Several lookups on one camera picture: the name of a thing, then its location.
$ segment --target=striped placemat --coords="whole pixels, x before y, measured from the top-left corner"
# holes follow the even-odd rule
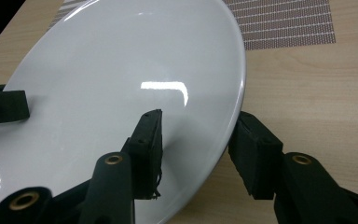
[[[64,0],[51,28],[87,0]],[[223,0],[247,50],[336,43],[328,0]]]

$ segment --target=white plate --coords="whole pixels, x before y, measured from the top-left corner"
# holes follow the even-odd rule
[[[165,222],[200,188],[241,110],[241,32],[221,0],[94,0],[28,53],[6,91],[31,117],[0,124],[0,201],[43,186],[54,195],[120,151],[141,115],[163,111],[161,197],[136,201],[137,223]]]

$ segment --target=gray placemat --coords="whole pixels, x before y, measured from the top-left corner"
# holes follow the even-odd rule
[[[64,0],[51,28],[87,0]],[[336,43],[328,0],[223,0],[247,50]]]

